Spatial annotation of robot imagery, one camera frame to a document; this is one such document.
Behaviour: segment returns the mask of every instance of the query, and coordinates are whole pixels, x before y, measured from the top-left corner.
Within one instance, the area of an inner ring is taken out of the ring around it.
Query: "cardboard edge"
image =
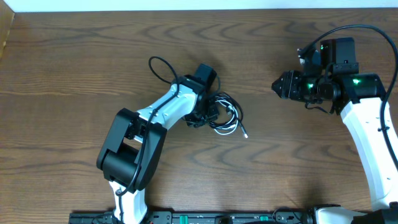
[[[0,0],[0,60],[10,34],[14,16],[14,11],[3,0]]]

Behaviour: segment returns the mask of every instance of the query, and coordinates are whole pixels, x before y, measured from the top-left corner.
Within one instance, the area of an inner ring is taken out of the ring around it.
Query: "white background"
[[[398,7],[398,0],[5,0],[14,12]]]

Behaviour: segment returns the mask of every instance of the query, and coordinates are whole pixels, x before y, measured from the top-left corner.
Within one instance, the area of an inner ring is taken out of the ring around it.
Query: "green light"
[[[355,79],[353,79],[353,82],[354,82],[355,85],[357,85],[358,83],[361,82],[361,80],[358,80],[358,79],[355,78]]]

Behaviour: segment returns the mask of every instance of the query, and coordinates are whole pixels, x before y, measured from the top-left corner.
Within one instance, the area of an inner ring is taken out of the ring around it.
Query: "wooden table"
[[[281,100],[271,83],[300,70],[296,49],[334,27],[372,24],[398,41],[397,22],[398,9],[17,14],[0,63],[0,222],[65,223],[70,212],[114,207],[95,161],[121,108],[141,109],[168,90],[147,66],[152,55],[181,75],[200,63],[214,67],[222,90],[244,108],[249,139],[179,122],[147,188],[149,205],[369,210],[366,177],[341,118]],[[361,71],[377,72],[387,86],[387,42],[361,29],[330,37],[346,36],[355,38]]]

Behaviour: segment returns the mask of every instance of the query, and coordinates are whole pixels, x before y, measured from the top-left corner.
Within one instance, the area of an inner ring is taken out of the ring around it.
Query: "wood grain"
[[[14,12],[3,0],[0,0],[0,59],[3,49],[6,46],[6,40],[9,35],[13,19]]]
[[[179,74],[215,68],[244,108],[249,139],[178,123],[169,131],[147,203],[175,210],[273,210],[339,203],[370,209],[369,190],[338,116],[281,100],[271,83],[300,69],[296,49],[344,24],[372,24],[395,41],[398,9],[17,14],[0,64],[0,222],[65,223],[114,207],[95,167],[123,107],[138,110],[168,86],[148,67],[166,58]],[[385,85],[393,55],[368,30],[353,36],[362,72]],[[163,65],[155,68],[165,77]],[[391,115],[398,122],[396,91]]]

